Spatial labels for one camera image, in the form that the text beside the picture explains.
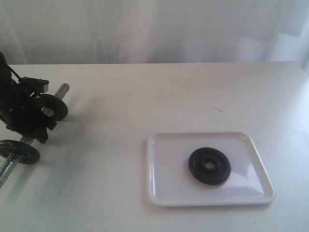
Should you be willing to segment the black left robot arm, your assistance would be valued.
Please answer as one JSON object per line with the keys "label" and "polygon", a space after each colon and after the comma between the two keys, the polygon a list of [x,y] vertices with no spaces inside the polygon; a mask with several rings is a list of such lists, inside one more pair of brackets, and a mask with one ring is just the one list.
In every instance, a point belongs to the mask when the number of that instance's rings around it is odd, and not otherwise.
{"label": "black left robot arm", "polygon": [[48,80],[21,78],[0,54],[0,120],[6,128],[44,144],[47,129],[54,129],[56,121],[43,113],[35,101],[48,91]]}

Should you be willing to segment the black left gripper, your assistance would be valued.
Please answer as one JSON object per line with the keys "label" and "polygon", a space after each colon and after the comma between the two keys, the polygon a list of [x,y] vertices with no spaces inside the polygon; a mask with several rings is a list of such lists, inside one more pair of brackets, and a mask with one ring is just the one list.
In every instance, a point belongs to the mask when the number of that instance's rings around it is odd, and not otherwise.
{"label": "black left gripper", "polygon": [[53,130],[56,120],[44,114],[35,103],[39,93],[28,94],[12,78],[0,79],[0,119],[7,129],[44,144],[48,140],[47,129]]}

